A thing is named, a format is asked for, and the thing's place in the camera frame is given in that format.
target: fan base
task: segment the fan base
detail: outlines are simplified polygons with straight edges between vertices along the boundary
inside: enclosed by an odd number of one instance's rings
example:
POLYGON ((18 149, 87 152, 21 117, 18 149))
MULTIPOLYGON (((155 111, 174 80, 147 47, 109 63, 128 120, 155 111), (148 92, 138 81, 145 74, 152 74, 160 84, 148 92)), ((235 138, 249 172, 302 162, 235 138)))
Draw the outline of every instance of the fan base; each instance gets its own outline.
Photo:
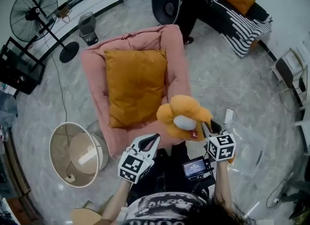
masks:
POLYGON ((67 49, 62 49, 59 59, 62 63, 71 61, 78 53, 79 45, 77 42, 67 44, 67 49))

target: standing fan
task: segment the standing fan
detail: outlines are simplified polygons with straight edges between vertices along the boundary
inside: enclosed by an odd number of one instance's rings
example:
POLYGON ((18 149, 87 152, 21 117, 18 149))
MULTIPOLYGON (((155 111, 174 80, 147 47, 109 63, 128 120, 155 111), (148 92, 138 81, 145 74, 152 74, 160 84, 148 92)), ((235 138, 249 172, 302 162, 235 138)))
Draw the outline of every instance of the standing fan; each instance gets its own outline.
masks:
POLYGON ((39 40, 49 33, 63 47, 60 61, 66 63, 78 53, 79 45, 71 42, 65 46, 51 32, 55 24, 52 16, 57 8, 57 0, 16 0, 11 10, 10 24, 14 36, 24 42, 30 42, 35 36, 35 41, 39 40))

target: white plush ball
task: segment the white plush ball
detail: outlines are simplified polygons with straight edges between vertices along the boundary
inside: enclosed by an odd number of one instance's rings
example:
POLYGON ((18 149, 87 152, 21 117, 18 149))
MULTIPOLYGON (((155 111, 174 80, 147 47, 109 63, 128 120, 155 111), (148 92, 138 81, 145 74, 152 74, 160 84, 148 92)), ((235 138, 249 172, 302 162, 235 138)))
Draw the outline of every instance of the white plush ball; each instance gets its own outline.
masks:
POLYGON ((193 119, 179 115, 174 118, 174 124, 183 130, 193 130, 196 128, 197 122, 193 119))

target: foot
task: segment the foot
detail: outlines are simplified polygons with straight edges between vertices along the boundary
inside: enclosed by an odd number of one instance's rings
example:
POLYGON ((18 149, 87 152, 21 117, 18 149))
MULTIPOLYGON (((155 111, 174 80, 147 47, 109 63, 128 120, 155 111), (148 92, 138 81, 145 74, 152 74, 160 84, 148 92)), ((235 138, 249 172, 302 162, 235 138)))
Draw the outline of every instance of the foot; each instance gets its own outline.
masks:
POLYGON ((192 37, 188 37, 188 39, 184 41, 184 45, 190 45, 192 42, 194 42, 194 39, 192 37))

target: black and white striped blanket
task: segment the black and white striped blanket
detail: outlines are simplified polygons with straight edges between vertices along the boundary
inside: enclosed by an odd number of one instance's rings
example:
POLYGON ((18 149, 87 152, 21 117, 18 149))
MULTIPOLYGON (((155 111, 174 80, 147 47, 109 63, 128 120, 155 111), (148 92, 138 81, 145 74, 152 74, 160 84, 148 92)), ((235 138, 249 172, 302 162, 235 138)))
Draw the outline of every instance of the black and white striped blanket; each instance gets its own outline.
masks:
POLYGON ((248 53, 254 40, 271 31, 270 16, 265 21, 245 17, 224 0, 212 0, 212 9, 225 16, 225 25, 220 26, 219 33, 240 57, 248 53))

